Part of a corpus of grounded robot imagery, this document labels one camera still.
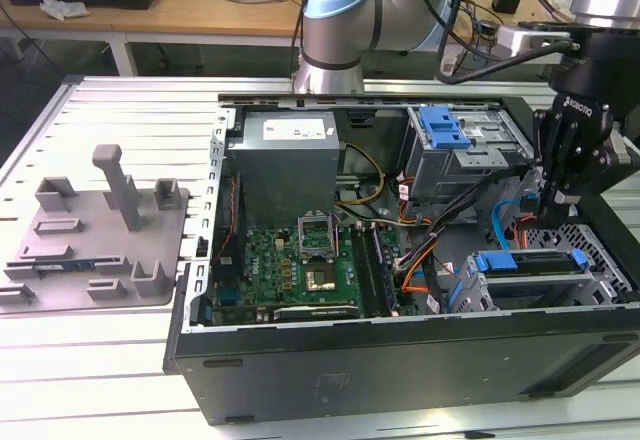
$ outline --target ram slot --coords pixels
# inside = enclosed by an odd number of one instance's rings
[[[389,269],[382,254],[382,244],[378,231],[375,229],[367,230],[363,233],[367,259],[369,262],[369,271],[371,272],[371,283],[375,291],[376,301],[378,302],[378,312],[382,317],[391,315],[395,299],[389,297],[386,285],[390,286],[391,279],[389,277]]]
[[[353,248],[353,260],[360,286],[360,296],[362,298],[362,309],[365,317],[380,316],[379,300],[375,288],[371,266],[367,255],[365,243],[366,232],[361,232],[355,228],[351,229],[351,246]]]

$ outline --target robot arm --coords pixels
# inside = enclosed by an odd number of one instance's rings
[[[449,16],[451,0],[431,2]],[[362,93],[361,52],[420,50],[441,34],[422,0],[309,0],[294,92]]]
[[[640,152],[623,136],[640,103],[640,0],[574,0],[572,11],[574,24],[507,29],[498,38],[512,53],[545,36],[576,45],[551,75],[558,92],[552,108],[533,118],[542,189],[532,228],[559,227],[582,196],[599,195],[640,169]]]

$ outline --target computer case side panel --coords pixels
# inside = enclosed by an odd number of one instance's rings
[[[640,310],[181,334],[212,425],[572,396],[640,352]]]

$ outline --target gray plastic holder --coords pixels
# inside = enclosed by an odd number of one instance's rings
[[[118,145],[92,161],[110,190],[45,178],[40,203],[0,284],[0,314],[163,305],[171,300],[189,191],[175,179],[136,189]]]

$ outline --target wooden desk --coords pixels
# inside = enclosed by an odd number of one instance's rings
[[[491,6],[491,0],[474,1]],[[7,7],[33,38],[109,43],[121,75],[137,74],[129,47],[135,42],[286,47],[298,8],[291,1],[247,5],[225,0],[155,0],[148,10],[90,7],[90,16],[60,22],[35,6]],[[491,18],[480,10],[478,15]],[[501,17],[506,23],[548,19],[536,0],[523,0],[516,15]],[[469,18],[459,15],[458,22],[457,31],[470,38]],[[2,37],[20,38],[21,34],[0,15]]]

